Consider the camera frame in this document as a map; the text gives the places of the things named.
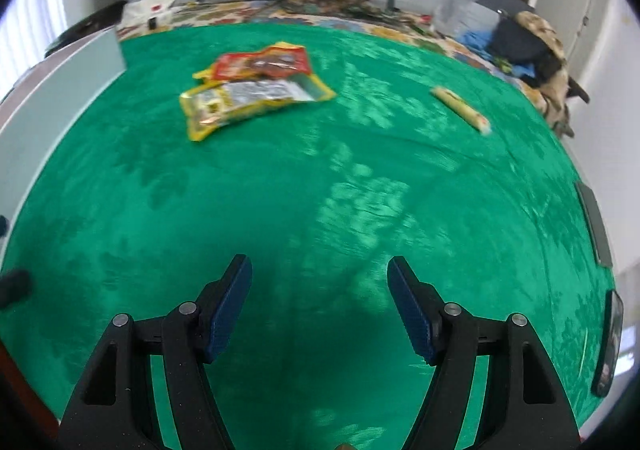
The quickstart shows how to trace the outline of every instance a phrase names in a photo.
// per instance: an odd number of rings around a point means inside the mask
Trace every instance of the silver screw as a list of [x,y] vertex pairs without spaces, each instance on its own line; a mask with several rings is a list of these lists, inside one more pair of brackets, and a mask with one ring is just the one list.
[[516,313],[511,317],[511,321],[516,324],[518,327],[524,327],[527,325],[527,317],[521,315],[520,313]]
[[462,313],[462,307],[460,307],[455,302],[449,302],[444,305],[444,312],[451,316],[458,316]]
[[116,327],[122,327],[123,325],[126,325],[127,322],[129,321],[129,315],[126,315],[124,313],[120,313],[119,315],[116,315],[113,317],[113,325],[115,325]]
[[180,307],[178,307],[178,311],[180,311],[180,314],[190,315],[191,313],[196,312],[197,308],[198,306],[196,306],[193,302],[185,302],[180,304]]

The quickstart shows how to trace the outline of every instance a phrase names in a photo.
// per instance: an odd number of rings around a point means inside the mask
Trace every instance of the food wrapper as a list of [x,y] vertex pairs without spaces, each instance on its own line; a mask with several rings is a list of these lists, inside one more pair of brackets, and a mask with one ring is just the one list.
[[187,135],[202,141],[219,128],[290,104],[324,101],[335,96],[314,74],[286,79],[209,81],[180,95]]
[[278,42],[259,52],[222,54],[211,68],[197,72],[193,77],[209,81],[232,81],[262,77],[288,78],[294,74],[311,73],[303,46]]

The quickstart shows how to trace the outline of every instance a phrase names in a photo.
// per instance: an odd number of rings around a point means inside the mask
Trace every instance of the white curtain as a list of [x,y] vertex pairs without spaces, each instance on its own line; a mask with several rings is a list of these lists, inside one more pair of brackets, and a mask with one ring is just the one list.
[[12,0],[0,17],[0,101],[66,30],[62,0]]

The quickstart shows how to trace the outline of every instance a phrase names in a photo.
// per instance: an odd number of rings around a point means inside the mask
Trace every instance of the blue cloth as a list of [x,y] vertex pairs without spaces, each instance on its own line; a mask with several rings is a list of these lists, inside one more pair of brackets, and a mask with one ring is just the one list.
[[[483,60],[493,63],[493,55],[486,51],[486,47],[491,42],[493,36],[493,31],[467,31],[458,36],[456,41],[480,56]],[[535,78],[536,69],[531,63],[526,65],[511,65],[511,75],[515,78],[521,78],[523,76]]]

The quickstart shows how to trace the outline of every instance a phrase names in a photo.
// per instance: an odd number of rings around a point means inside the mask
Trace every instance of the green tablecloth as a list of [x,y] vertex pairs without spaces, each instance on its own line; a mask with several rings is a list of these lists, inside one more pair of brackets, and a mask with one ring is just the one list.
[[[305,45],[337,99],[190,143],[177,98],[191,73],[278,40]],[[180,29],[122,48],[127,72],[47,163],[4,262],[32,271],[36,289],[0,316],[0,335],[57,416],[114,314],[165,314],[235,253],[252,259],[254,284],[208,372],[239,450],[401,447],[432,369],[386,288],[393,255],[475,315],[526,314],[578,422],[594,410],[613,281],[594,263],[577,173],[519,91],[432,52],[323,28]],[[434,99],[436,84],[494,133]],[[486,365],[459,447],[475,435]],[[177,446],[158,360],[154,380]]]

